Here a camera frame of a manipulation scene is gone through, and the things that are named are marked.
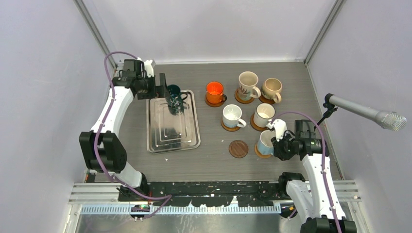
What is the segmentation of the dark green mug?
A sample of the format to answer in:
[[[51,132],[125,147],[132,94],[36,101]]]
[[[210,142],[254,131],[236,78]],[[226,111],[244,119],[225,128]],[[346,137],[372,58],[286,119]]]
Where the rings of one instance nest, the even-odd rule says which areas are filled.
[[[183,105],[184,100],[187,99],[188,94],[182,93],[179,86],[171,84],[167,86],[169,96],[166,97],[166,101],[169,107],[180,108]]]

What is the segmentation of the light blue mug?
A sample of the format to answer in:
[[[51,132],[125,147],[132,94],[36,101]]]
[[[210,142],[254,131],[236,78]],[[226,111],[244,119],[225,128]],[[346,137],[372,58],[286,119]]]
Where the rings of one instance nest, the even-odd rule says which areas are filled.
[[[273,155],[274,154],[274,147],[271,142],[272,138],[276,138],[275,131],[265,130],[263,131],[257,142],[257,150],[261,155]]]

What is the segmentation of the light wooden coaster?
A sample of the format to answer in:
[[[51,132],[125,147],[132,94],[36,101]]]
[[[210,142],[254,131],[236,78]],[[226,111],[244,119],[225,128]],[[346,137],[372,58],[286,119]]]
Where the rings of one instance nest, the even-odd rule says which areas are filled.
[[[268,159],[268,158],[270,158],[270,157],[273,156],[272,154],[267,154],[267,155],[261,154],[261,153],[259,152],[259,150],[258,150],[258,144],[257,144],[257,143],[256,143],[255,146],[254,146],[254,151],[255,151],[255,154],[256,154],[259,158],[262,158],[262,159]]]

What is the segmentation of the white mug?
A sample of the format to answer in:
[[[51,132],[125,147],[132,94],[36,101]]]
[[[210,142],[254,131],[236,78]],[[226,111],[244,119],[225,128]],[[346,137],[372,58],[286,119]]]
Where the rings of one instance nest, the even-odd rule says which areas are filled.
[[[256,107],[253,116],[253,122],[260,128],[265,128],[266,125],[275,116],[275,108],[271,104],[261,103]]]

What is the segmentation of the ringed wooden coaster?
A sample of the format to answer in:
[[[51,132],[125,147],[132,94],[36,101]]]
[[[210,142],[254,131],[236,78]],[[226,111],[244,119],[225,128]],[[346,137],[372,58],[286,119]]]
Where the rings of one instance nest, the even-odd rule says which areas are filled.
[[[259,131],[259,132],[262,132],[262,131],[264,131],[264,130],[267,130],[267,129],[268,129],[267,127],[259,127],[258,125],[255,124],[255,122],[254,122],[254,116],[255,116],[255,114],[252,114],[251,117],[250,117],[250,125],[251,125],[251,127],[252,127],[253,129]]]
[[[206,103],[208,106],[210,106],[210,107],[220,107],[220,106],[222,106],[225,102],[224,102],[224,101],[221,101],[221,102],[219,102],[219,103],[211,103],[211,102],[209,102],[209,101],[207,100],[207,97],[205,97],[205,103]]]
[[[239,102],[241,104],[250,104],[255,100],[254,98],[250,98],[249,100],[242,100],[239,97],[239,90],[238,89],[236,89],[236,91],[235,91],[235,99],[236,99],[237,102]]]
[[[235,131],[238,131],[240,129],[240,127],[238,127],[238,126],[233,127],[233,128],[227,127],[224,124],[223,119],[221,119],[221,126],[222,126],[223,129],[225,129],[226,131],[229,131],[229,132],[235,132]]]
[[[273,99],[267,99],[263,95],[261,95],[258,98],[262,103],[267,103],[267,104],[275,104],[275,101]]]

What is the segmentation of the orange translucent cup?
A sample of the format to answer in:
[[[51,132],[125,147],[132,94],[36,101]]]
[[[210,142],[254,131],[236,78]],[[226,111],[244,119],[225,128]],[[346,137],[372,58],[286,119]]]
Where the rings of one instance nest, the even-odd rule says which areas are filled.
[[[206,97],[211,103],[226,102],[227,96],[223,93],[224,87],[220,82],[209,82],[206,85]]]

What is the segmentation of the cream mug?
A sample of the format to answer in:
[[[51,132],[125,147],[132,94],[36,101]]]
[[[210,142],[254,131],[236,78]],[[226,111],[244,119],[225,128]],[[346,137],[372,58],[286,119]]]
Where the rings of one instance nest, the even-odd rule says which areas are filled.
[[[282,83],[279,79],[269,78],[262,85],[262,95],[268,100],[280,103],[282,101],[282,87]]]

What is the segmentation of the dark walnut coaster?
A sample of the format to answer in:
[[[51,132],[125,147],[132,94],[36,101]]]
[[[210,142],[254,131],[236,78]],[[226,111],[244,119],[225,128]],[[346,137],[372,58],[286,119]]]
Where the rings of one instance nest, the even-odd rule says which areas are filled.
[[[234,140],[229,144],[229,153],[235,158],[244,158],[249,151],[248,145],[241,140]]]

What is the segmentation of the small white cup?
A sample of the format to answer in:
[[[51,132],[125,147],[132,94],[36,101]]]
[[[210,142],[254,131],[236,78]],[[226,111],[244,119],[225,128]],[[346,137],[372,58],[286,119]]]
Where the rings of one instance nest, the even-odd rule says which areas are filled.
[[[223,122],[227,127],[246,127],[247,123],[241,118],[242,110],[235,104],[229,104],[223,109]]]

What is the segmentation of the beige tall mug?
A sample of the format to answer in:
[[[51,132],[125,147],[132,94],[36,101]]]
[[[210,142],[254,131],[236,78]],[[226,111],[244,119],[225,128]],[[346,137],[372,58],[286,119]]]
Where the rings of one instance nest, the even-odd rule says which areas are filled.
[[[249,100],[250,98],[259,98],[261,91],[257,87],[258,76],[251,71],[245,71],[239,75],[239,97],[242,100]]]

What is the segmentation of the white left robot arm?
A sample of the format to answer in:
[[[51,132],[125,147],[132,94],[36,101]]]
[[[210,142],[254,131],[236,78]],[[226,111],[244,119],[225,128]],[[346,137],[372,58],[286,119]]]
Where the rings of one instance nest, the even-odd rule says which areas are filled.
[[[150,100],[169,95],[165,74],[160,75],[160,85],[156,85],[154,66],[154,60],[125,59],[118,76],[110,80],[108,99],[97,122],[79,136],[86,167],[130,186],[131,196],[138,201],[149,195],[147,179],[127,162],[127,152],[118,134],[133,99]]]

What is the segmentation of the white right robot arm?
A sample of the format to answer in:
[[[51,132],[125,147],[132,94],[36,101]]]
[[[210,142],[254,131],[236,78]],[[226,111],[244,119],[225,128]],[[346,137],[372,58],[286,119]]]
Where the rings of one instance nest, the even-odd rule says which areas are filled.
[[[292,133],[285,121],[275,119],[267,127],[275,132],[271,138],[274,156],[286,161],[298,155],[308,176],[305,180],[300,173],[283,172],[277,186],[281,198],[292,199],[302,221],[300,231],[355,233],[355,222],[347,219],[338,200],[327,145],[323,137],[316,137],[317,125],[311,120],[296,120]]]

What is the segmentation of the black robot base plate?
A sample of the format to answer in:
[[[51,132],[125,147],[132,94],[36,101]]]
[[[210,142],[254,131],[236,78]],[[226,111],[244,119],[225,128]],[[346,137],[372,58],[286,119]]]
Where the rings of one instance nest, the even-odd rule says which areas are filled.
[[[234,200],[240,207],[259,207],[270,206],[275,200],[291,200],[277,181],[150,182],[143,189],[150,199],[124,186],[117,190],[119,201],[148,201],[158,207],[164,201],[154,198],[167,195],[172,197],[165,205],[173,207],[226,207]]]

